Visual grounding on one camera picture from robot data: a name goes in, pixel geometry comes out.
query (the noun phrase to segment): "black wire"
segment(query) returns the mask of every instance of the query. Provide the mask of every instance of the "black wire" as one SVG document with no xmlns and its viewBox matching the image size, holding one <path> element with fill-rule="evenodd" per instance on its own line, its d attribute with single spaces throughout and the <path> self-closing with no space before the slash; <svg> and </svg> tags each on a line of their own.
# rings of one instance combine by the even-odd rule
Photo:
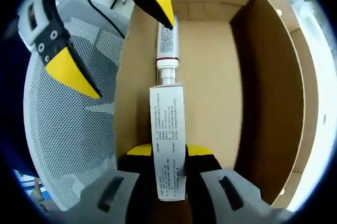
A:
<svg viewBox="0 0 337 224">
<path fill-rule="evenodd" d="M 116 5 L 117 1 L 118 1 L 118 0 L 114 0 L 114 2 L 112 3 L 110 9 L 113 9 L 113 8 L 114 8 L 114 6 Z"/>
<path fill-rule="evenodd" d="M 92 6 L 93 9 L 95 9 L 104 19 L 106 19 L 114 28 L 115 30 L 120 34 L 120 36 L 125 39 L 125 35 L 121 32 L 121 30 L 114 24 L 105 14 L 103 14 L 92 2 L 91 0 L 87 0 L 89 5 Z"/>
</svg>

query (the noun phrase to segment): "white surface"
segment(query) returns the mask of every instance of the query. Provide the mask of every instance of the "white surface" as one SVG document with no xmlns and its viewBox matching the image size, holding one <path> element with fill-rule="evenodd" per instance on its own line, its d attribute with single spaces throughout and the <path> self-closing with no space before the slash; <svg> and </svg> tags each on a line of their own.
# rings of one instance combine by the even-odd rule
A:
<svg viewBox="0 0 337 224">
<path fill-rule="evenodd" d="M 150 115 L 158 199 L 185 199 L 185 112 L 183 87 L 150 88 Z"/>
<path fill-rule="evenodd" d="M 95 1 L 105 5 L 111 3 L 111 0 Z M 126 7 L 117 4 L 115 10 L 130 17 L 132 8 L 132 4 Z M 296 211 L 303 204 L 322 176 L 329 161 L 337 127 L 337 107 L 335 102 L 337 100 L 337 77 L 329 46 L 317 20 L 312 14 L 309 13 L 306 19 L 299 16 L 299 22 L 308 41 L 315 64 L 319 89 L 319 118 L 316 138 L 308 164 L 288 207 L 292 211 Z M 326 116 L 325 124 L 323 124 L 324 115 Z"/>
</svg>

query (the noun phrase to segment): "screw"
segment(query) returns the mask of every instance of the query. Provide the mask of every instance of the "screw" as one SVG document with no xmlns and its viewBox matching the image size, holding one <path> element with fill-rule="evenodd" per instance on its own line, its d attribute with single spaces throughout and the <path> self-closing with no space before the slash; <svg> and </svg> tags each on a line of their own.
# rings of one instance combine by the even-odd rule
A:
<svg viewBox="0 0 337 224">
<path fill-rule="evenodd" d="M 38 52 L 42 52 L 44 50 L 44 43 L 40 43 L 37 47 Z"/>
<path fill-rule="evenodd" d="M 57 36 L 58 36 L 57 31 L 56 31 L 56 30 L 53 30 L 53 31 L 51 32 L 51 40 L 57 39 Z"/>
</svg>

